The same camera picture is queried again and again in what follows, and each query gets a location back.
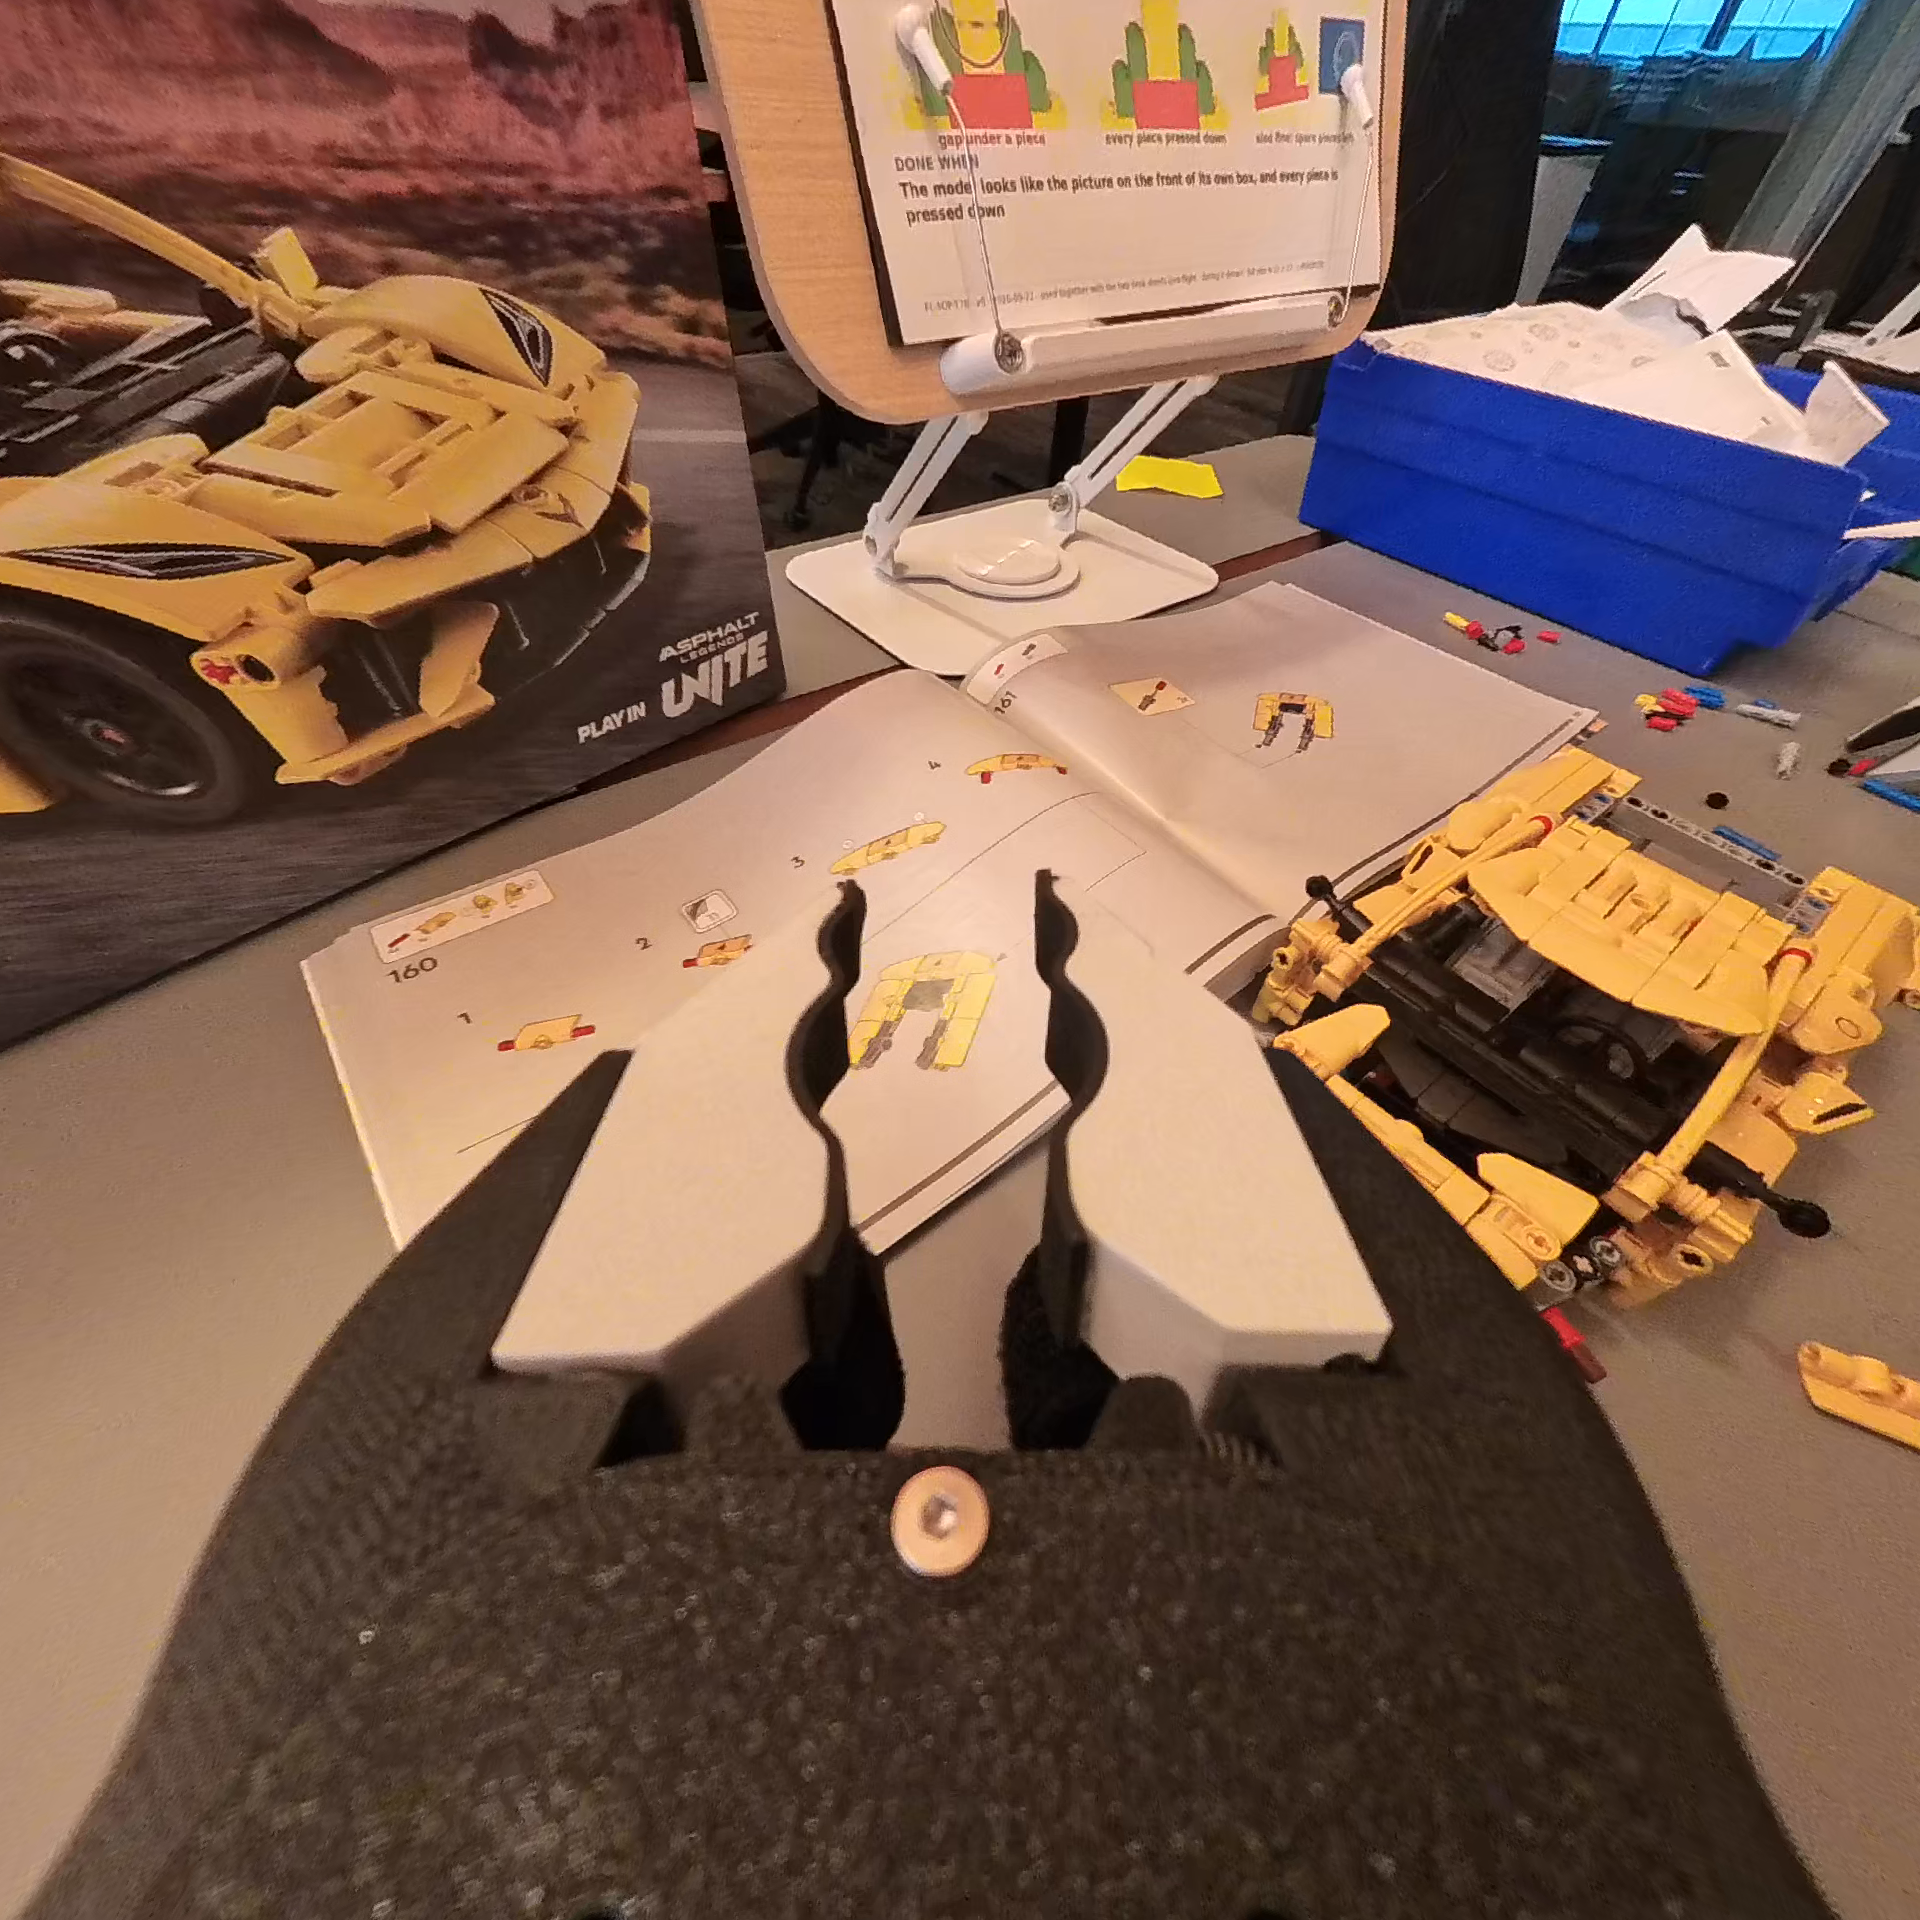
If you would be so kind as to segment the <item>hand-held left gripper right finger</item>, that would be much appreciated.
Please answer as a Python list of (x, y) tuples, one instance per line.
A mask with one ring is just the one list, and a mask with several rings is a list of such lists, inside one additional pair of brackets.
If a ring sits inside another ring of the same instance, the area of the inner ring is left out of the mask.
[(1133, 1381), (1200, 1418), (1255, 1375), (1378, 1361), (1388, 1304), (1248, 1021), (1053, 870), (1034, 958), (1066, 1109), (1002, 1313), (1015, 1447), (1084, 1447)]

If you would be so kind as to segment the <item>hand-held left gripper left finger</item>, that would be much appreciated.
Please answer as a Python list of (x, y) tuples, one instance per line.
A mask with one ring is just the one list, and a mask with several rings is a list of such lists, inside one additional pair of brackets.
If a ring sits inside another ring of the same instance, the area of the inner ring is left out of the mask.
[(885, 1448), (905, 1366), (825, 1114), (869, 903), (836, 880), (631, 1047), (492, 1345), (509, 1375), (765, 1385), (803, 1445)]

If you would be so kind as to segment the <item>grey desk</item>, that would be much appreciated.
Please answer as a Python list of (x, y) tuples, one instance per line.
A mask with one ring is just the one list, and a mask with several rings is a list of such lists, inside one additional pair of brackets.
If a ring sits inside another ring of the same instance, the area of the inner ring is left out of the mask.
[[(303, 960), (645, 822), (889, 662), (768, 560), (789, 700), (4, 1054), (4, 1916), (77, 1829), (249, 1455), (394, 1253)], [(1915, 1916), (1915, 1454), (1818, 1413), (1819, 1340), (1915, 1374), (1915, 1014), (1792, 1189), (1834, 1237), (1587, 1309), (1746, 1744), (1842, 1916)]]

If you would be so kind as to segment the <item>scattered red blue pins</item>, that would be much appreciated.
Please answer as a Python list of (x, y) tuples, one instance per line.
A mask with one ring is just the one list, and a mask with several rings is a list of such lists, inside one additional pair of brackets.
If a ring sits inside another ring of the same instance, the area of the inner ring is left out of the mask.
[[(1792, 777), (1803, 756), (1803, 746), (1797, 736), (1803, 726), (1803, 712), (1769, 696), (1740, 700), (1738, 695), (1712, 686), (1680, 686), (1642, 693), (1635, 696), (1635, 708), (1644, 728), (1661, 736), (1692, 728), (1700, 712), (1730, 712), (1752, 726), (1786, 734), (1784, 746), (1779, 746), (1771, 756), (1771, 773), (1779, 778)], [(1727, 788), (1709, 788), (1699, 798), (1699, 804), (1709, 815), (1709, 833), (1714, 838), (1738, 847), (1765, 868), (1786, 865), (1786, 854), (1781, 849), (1732, 820), (1732, 792)]]

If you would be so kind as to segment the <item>open instruction booklet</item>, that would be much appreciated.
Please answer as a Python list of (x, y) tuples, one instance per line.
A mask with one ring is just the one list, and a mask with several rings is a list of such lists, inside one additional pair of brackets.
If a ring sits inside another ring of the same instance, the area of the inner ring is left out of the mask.
[(581, 1070), (855, 880), (852, 1065), (828, 1106), (885, 1253), (1048, 1126), (1036, 873), (1227, 998), (1305, 912), (1596, 726), (1297, 584), (864, 680), (649, 822), (403, 908), (304, 962), (397, 1242)]

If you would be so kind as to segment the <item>yellow brick car model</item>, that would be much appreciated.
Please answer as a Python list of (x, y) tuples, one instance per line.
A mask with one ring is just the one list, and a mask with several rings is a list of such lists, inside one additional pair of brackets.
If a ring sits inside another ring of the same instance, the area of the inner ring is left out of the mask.
[(1876, 1118), (1856, 1066), (1915, 1009), (1915, 904), (1799, 873), (1564, 746), (1355, 884), (1308, 882), (1252, 1006), (1523, 1300), (1651, 1303), (1730, 1266), (1813, 1143)]

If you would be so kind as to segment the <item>blue plastic bin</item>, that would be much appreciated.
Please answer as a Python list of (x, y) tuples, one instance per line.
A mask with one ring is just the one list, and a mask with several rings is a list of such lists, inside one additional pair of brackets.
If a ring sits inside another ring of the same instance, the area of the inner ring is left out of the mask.
[(1690, 673), (1837, 610), (1915, 521), (1915, 390), (1850, 464), (1427, 368), (1357, 343), (1329, 368), (1303, 521)]

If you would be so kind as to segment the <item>crumpled white paper bags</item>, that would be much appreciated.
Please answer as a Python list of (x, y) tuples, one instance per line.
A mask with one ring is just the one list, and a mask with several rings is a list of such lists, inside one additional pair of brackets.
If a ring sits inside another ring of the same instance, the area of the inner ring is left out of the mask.
[(1787, 256), (1714, 249), (1690, 225), (1608, 305), (1508, 304), (1362, 341), (1425, 368), (1842, 465), (1890, 432), (1888, 405), (1841, 368), (1794, 402), (1728, 329), (1791, 268)]

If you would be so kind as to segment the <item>yellow brick panel piece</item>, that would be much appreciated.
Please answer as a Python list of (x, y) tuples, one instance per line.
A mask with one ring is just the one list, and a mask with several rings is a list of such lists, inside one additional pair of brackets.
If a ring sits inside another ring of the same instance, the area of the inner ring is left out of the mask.
[(1801, 1342), (1794, 1354), (1808, 1400), (1824, 1414), (1919, 1452), (1919, 1381), (1884, 1360)]

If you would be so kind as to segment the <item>bright industrial window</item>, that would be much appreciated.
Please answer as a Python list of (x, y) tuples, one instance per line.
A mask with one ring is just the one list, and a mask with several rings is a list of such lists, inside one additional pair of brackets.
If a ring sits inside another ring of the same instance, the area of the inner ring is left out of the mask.
[(1821, 60), (1855, 1), (1564, 1), (1553, 66), (1636, 73), (1652, 64), (1784, 66)]

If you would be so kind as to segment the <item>printed instruction sheet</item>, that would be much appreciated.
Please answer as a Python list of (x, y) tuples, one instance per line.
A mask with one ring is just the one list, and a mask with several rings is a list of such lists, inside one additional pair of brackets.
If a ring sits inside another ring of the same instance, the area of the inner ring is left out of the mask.
[(1404, 5), (828, 13), (904, 345), (1381, 278)]

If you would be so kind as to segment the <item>wooden document stand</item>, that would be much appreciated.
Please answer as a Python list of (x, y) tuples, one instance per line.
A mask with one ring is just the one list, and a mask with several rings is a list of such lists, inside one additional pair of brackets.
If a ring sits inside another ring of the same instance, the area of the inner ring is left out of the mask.
[(920, 428), (863, 532), (800, 551), (789, 583), (891, 657), (949, 679), (1010, 639), (1210, 594), (1212, 565), (1097, 500), (1221, 377), (1332, 357), (1369, 327), (1394, 242), (1409, 5), (1385, 95), (1377, 285), (1144, 319), (994, 322), (949, 345), (901, 343), (883, 308), (828, 6), (700, 5), (728, 167), (785, 345), (847, 413)]

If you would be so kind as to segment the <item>black brick set box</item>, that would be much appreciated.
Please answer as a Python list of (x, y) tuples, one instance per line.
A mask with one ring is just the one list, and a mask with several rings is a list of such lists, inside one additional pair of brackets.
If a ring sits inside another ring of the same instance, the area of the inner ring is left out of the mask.
[(674, 5), (3, 6), (3, 1030), (786, 668)]

